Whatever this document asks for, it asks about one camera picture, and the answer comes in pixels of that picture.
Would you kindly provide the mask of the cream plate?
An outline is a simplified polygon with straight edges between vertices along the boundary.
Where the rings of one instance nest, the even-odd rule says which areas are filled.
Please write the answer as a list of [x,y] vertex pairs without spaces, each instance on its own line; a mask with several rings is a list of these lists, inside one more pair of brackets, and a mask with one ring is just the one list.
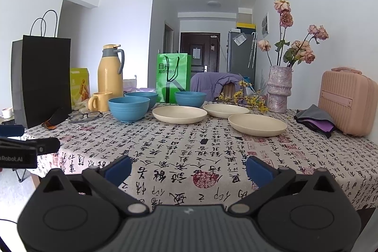
[[163,106],[152,110],[155,119],[167,124],[195,124],[203,121],[208,113],[197,107]]
[[285,122],[264,115],[235,114],[228,122],[238,132],[256,137],[278,136],[287,129]]
[[250,113],[248,108],[230,104],[205,104],[202,108],[213,117],[225,119],[228,119],[231,115]]

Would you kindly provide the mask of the blue bowl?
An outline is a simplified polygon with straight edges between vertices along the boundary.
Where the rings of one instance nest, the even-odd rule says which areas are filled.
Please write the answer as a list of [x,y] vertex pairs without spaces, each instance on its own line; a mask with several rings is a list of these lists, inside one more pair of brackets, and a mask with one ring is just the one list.
[[149,104],[150,99],[146,97],[125,96],[108,100],[111,114],[121,122],[139,121],[147,113]]
[[206,100],[206,93],[197,91],[178,91],[175,93],[175,98],[179,106],[200,108]]
[[157,102],[158,94],[155,93],[155,92],[141,91],[141,92],[126,93],[124,96],[125,97],[129,96],[129,97],[144,97],[144,98],[148,98],[150,100],[148,110],[151,110],[155,106],[155,104]]

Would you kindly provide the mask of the black orange glasses case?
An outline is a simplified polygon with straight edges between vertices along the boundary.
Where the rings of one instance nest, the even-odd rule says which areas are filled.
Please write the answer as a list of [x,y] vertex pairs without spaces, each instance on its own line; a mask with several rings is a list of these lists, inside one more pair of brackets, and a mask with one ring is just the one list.
[[72,108],[65,108],[61,107],[55,110],[52,116],[45,122],[41,124],[43,128],[47,130],[55,130],[55,128],[61,124],[62,122],[66,121],[69,117],[70,113],[72,113]]

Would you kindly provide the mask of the calligraphy print tablecloth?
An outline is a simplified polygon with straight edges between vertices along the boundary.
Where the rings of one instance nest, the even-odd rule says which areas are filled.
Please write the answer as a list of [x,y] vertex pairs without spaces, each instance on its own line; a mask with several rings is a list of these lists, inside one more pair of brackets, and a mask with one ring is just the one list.
[[294,112],[278,114],[287,129],[277,137],[241,134],[222,118],[206,117],[192,125],[171,125],[147,113],[135,123],[122,123],[110,113],[54,130],[42,126],[25,131],[26,139],[56,137],[56,154],[38,158],[34,174],[58,167],[66,174],[91,166],[104,167],[122,155],[132,160],[131,175],[120,188],[149,207],[220,203],[230,206],[256,190],[245,162],[251,155],[272,167],[312,174],[324,167],[356,209],[377,206],[377,146],[365,138],[334,132],[331,137],[294,120]]

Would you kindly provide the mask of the yellow flower branch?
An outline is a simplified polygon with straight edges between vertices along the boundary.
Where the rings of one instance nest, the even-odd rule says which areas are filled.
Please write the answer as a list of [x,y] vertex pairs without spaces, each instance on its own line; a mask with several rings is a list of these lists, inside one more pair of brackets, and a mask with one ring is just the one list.
[[268,111],[266,106],[266,98],[260,95],[260,91],[252,90],[252,84],[246,80],[241,80],[239,82],[240,90],[238,90],[233,98],[226,99],[220,94],[215,101],[224,104],[231,104],[235,106],[246,107],[248,109],[256,109],[260,113],[265,113]]

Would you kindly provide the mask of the black paper bag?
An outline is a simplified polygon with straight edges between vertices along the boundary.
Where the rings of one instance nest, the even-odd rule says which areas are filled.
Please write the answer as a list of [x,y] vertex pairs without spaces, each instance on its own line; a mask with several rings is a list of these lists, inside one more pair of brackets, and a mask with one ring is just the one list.
[[45,17],[37,20],[39,36],[24,35],[12,42],[13,114],[15,123],[24,128],[41,125],[58,108],[71,107],[70,39],[46,36]]

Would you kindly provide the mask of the yellow-green snack box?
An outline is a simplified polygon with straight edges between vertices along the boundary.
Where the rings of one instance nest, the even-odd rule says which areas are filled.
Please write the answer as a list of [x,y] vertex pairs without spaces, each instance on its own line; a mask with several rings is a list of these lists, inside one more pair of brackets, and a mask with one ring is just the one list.
[[70,99],[75,107],[90,98],[89,72],[87,68],[70,69]]

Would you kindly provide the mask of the wooden chair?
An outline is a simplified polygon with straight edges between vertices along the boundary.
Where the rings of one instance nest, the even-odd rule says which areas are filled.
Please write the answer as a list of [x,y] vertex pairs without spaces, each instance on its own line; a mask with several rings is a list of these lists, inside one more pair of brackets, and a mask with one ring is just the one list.
[[221,94],[223,98],[231,99],[237,92],[237,86],[234,83],[227,83],[223,86]]

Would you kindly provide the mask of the pink textured vase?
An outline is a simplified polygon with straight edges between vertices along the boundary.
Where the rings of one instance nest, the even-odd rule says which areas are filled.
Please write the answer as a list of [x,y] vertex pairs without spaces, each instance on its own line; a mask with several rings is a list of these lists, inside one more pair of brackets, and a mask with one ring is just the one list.
[[266,91],[269,110],[274,113],[286,113],[288,97],[292,95],[292,68],[270,67]]

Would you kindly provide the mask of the yellow thermos jug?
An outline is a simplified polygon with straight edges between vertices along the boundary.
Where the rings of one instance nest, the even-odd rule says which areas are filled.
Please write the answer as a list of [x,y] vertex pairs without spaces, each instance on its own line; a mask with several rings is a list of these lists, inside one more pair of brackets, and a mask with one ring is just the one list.
[[125,56],[120,45],[103,46],[103,54],[97,70],[99,92],[112,92],[113,97],[123,97],[123,68]]

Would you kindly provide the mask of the purple jacket on chair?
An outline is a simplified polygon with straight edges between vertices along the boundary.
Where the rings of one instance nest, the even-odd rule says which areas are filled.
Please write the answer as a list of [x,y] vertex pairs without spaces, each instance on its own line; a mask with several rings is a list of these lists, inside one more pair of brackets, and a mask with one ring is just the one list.
[[242,77],[233,73],[199,72],[190,80],[190,91],[203,92],[205,100],[213,102],[221,93],[226,84],[233,84],[235,90],[240,90],[239,82]]

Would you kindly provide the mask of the pink small suitcase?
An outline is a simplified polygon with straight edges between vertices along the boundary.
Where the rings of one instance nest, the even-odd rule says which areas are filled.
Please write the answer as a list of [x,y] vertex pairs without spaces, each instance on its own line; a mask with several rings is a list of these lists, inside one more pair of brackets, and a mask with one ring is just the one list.
[[377,110],[377,82],[361,71],[338,67],[322,75],[318,107],[344,134],[367,136]]

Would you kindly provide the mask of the green shopping bag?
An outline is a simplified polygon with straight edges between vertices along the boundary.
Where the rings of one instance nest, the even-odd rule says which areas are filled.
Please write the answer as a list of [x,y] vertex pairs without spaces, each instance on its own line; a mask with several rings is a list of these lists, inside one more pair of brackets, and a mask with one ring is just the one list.
[[190,90],[192,56],[187,53],[158,54],[156,68],[157,101],[176,103],[175,93]]

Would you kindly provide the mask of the grey refrigerator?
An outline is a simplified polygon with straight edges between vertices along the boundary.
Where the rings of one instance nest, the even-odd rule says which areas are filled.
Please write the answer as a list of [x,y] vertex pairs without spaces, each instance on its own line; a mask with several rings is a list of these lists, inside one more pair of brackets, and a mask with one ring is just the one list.
[[227,72],[241,75],[254,86],[257,32],[254,28],[235,28],[228,32]]

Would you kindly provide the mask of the ceiling lamp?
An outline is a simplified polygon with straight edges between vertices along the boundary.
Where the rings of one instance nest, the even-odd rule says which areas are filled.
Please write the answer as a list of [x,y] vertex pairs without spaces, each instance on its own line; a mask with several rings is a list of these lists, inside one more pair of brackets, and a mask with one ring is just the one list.
[[207,5],[214,8],[221,7],[221,3],[219,1],[208,1]]

